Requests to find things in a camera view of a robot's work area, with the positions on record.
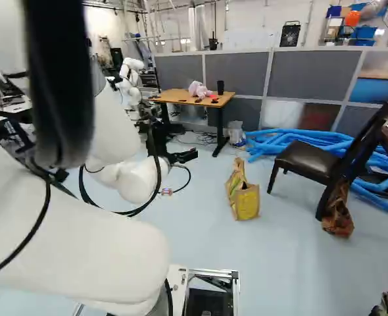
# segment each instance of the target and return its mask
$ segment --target paper bag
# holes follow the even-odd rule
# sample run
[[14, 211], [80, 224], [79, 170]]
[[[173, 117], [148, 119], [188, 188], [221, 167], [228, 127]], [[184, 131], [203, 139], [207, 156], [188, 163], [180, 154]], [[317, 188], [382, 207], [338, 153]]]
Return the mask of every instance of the paper bag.
[[244, 160], [241, 158], [235, 158], [234, 170], [225, 187], [235, 220], [244, 221], [258, 217], [260, 186], [248, 183], [245, 178]]
[[326, 205], [326, 214], [321, 221], [322, 228], [329, 234], [349, 238], [354, 230], [353, 220], [346, 202], [351, 183], [340, 179]]

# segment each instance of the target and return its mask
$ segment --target yellow paper bag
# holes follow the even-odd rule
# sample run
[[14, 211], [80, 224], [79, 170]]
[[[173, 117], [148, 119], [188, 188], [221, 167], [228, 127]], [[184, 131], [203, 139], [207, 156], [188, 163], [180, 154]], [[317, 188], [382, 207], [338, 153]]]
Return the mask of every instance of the yellow paper bag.
[[258, 217], [260, 212], [260, 186], [248, 183], [244, 160], [235, 158], [234, 170], [225, 183], [226, 193], [237, 221]]

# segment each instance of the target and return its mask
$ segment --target cubicle divider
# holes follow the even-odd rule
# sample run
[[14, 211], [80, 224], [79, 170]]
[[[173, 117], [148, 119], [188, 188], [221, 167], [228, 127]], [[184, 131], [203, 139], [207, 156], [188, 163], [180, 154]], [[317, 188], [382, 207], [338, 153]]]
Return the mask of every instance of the cubicle divider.
[[[370, 98], [353, 102], [365, 84], [361, 79], [369, 78], [380, 88], [381, 94], [371, 89], [375, 93], [373, 98], [377, 95], [388, 98], [388, 92], [385, 93], [388, 69], [377, 74], [376, 69], [368, 70], [367, 65], [370, 60], [367, 54], [373, 59], [384, 53], [388, 55], [388, 47], [277, 47], [260, 51], [157, 54], [154, 59], [164, 90], [187, 89], [193, 80], [217, 90], [217, 81], [223, 80], [225, 90], [236, 93], [226, 105], [225, 125], [241, 120], [245, 130], [306, 128], [355, 136], [380, 107]], [[172, 119], [179, 120], [178, 112], [175, 113]], [[204, 125], [216, 126], [214, 109], [207, 109], [207, 117]]]

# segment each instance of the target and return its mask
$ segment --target chair seat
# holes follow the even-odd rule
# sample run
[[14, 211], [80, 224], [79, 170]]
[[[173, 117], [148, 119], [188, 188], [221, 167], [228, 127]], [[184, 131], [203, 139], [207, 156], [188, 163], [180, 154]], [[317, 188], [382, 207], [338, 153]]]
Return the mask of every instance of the chair seat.
[[282, 151], [276, 161], [282, 168], [325, 182], [331, 176], [332, 168], [340, 158], [313, 145], [295, 140]]

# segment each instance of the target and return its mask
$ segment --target chair backrest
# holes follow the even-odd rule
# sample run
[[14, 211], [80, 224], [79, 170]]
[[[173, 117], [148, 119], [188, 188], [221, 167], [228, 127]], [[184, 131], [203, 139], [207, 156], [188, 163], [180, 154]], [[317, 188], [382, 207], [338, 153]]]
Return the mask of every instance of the chair backrest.
[[362, 161], [360, 158], [370, 156], [372, 150], [374, 150], [373, 145], [376, 143], [381, 128], [385, 124], [387, 118], [388, 102], [383, 102], [383, 106], [366, 123], [365, 127], [353, 140], [351, 146], [346, 150], [345, 155], [335, 168], [336, 174], [339, 176], [347, 175], [349, 169], [359, 168], [361, 167], [360, 164], [366, 163], [366, 161]]

